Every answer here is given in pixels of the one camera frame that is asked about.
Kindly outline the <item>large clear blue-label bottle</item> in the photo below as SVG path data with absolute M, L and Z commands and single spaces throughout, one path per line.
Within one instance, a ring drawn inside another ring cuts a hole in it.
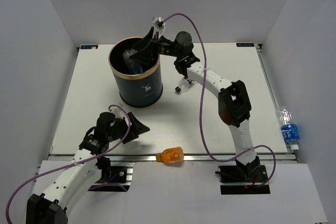
M 141 64 L 138 61 L 132 60 L 130 57 L 136 53 L 134 49 L 128 49 L 123 52 L 123 60 L 127 66 L 129 74 L 136 75 L 143 73 Z

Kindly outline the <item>orange juice bottle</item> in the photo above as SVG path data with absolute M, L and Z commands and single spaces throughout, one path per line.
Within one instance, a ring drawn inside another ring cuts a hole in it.
M 184 161 L 184 152 L 181 147 L 168 148 L 157 153 L 155 158 L 157 162 L 165 164 L 181 163 Z

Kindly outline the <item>small clear black-label bottle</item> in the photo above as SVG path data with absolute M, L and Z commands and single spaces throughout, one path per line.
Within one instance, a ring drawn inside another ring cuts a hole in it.
M 194 84 L 194 80 L 183 77 L 178 85 L 175 87 L 175 92 L 177 94 L 185 93 L 189 90 L 189 88 Z

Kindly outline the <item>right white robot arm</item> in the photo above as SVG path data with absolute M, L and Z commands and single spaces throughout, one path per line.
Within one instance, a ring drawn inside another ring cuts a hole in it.
M 245 84 L 240 80 L 228 81 L 206 68 L 205 62 L 194 55 L 192 37 L 185 31 L 170 41 L 150 29 L 131 48 L 135 53 L 130 58 L 144 65 L 151 64 L 156 55 L 175 57 L 174 65 L 179 74 L 201 84 L 218 99 L 218 115 L 232 134 L 237 175 L 245 182 L 255 177 L 260 160 L 249 130 L 251 104 Z

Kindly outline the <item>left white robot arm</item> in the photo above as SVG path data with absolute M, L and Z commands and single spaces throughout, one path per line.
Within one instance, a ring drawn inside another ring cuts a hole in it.
M 85 134 L 70 166 L 41 194 L 32 194 L 27 202 L 26 223 L 67 223 L 68 214 L 95 183 L 112 177 L 105 152 L 113 141 L 126 144 L 150 131 L 133 113 L 102 112 Z

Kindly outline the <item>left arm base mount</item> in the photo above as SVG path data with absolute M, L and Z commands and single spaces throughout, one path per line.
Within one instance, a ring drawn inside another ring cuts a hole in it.
M 95 192 L 127 192 L 133 175 L 133 164 L 112 164 L 99 181 L 88 191 Z

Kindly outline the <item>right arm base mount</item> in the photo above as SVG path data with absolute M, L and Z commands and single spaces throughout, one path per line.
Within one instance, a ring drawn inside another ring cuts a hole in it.
M 222 195 L 267 195 L 270 194 L 268 174 L 261 165 L 249 177 L 244 177 L 237 166 L 219 166 L 215 174 L 219 178 Z

